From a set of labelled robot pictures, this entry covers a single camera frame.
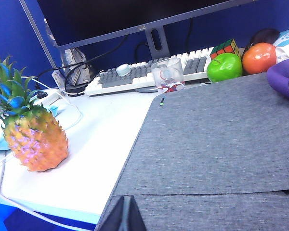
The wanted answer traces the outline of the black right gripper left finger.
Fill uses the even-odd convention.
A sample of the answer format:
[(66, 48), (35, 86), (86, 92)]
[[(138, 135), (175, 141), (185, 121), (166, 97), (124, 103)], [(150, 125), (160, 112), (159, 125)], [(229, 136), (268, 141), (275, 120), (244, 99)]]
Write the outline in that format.
[(129, 197), (120, 197), (99, 231), (128, 231)]

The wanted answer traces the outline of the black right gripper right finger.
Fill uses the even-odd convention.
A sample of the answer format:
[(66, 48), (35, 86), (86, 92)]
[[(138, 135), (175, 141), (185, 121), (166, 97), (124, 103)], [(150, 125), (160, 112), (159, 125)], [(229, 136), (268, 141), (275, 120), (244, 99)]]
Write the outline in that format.
[(133, 196), (131, 196), (129, 205), (129, 230), (146, 231), (146, 226), (144, 224), (142, 215)]

